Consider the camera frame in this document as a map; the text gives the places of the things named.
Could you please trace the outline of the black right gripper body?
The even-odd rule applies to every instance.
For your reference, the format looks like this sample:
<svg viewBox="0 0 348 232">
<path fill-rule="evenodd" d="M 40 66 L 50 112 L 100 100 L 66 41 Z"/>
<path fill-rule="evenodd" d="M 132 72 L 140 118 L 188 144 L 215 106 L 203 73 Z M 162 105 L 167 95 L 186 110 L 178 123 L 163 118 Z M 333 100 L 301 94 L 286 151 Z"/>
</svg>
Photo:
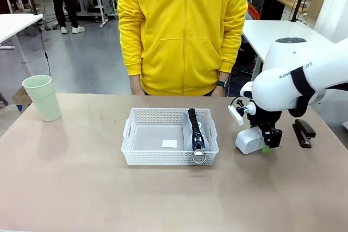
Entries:
<svg viewBox="0 0 348 232">
<path fill-rule="evenodd" d="M 251 127 L 258 127 L 261 130 L 264 143 L 269 148 L 277 148 L 280 145 L 283 132 L 276 128 L 276 122 L 281 118 L 281 111 L 265 111 L 256 106 L 256 113 L 247 113 L 247 119 Z"/>
</svg>

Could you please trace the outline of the person's right hand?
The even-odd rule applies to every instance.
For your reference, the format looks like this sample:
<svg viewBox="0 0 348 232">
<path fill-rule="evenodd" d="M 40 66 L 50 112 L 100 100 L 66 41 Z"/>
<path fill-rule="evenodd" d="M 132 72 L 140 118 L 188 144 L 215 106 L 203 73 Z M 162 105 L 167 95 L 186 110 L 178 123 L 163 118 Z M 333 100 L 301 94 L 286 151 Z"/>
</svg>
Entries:
<svg viewBox="0 0 348 232">
<path fill-rule="evenodd" d="M 130 76 L 129 82 L 130 82 L 130 89 L 131 89 L 132 95 L 137 95 L 137 96 L 145 95 L 141 86 L 141 80 L 139 75 Z"/>
</svg>

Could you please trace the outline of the person's left hand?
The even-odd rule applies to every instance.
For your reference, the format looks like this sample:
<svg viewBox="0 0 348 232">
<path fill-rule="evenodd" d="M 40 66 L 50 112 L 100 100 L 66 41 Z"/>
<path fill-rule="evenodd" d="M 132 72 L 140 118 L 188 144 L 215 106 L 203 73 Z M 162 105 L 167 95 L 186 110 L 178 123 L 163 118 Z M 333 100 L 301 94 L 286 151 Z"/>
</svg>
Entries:
<svg viewBox="0 0 348 232">
<path fill-rule="evenodd" d="M 214 91 L 212 92 L 212 97 L 224 97 L 226 93 L 226 90 L 220 86 L 217 86 Z"/>
</svg>

